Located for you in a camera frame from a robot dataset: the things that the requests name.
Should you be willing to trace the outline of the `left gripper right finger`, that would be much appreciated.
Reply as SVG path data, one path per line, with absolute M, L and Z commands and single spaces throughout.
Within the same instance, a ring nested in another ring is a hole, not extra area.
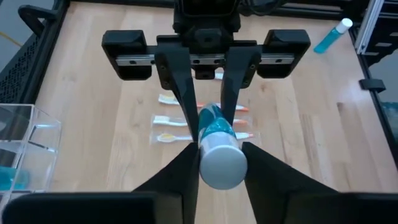
M 283 223 L 294 195 L 336 192 L 251 142 L 244 142 L 242 151 L 248 161 L 244 182 L 257 223 Z

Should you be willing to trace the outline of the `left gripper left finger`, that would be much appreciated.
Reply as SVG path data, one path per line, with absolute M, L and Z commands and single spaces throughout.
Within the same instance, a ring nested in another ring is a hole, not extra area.
M 199 160 L 198 145 L 191 142 L 163 169 L 133 191 L 179 194 L 182 197 L 183 224 L 194 224 L 198 198 Z

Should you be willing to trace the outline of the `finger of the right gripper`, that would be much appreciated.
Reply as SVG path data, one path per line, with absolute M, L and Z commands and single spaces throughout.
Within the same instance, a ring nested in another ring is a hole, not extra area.
M 245 77 L 250 84 L 259 65 L 261 53 L 257 47 L 231 47 L 226 54 L 221 84 L 221 110 L 230 125 L 233 124 L 239 91 Z
M 190 52 L 186 47 L 158 45 L 155 64 L 162 88 L 178 100 L 194 142 L 198 141 L 198 111 L 191 73 Z

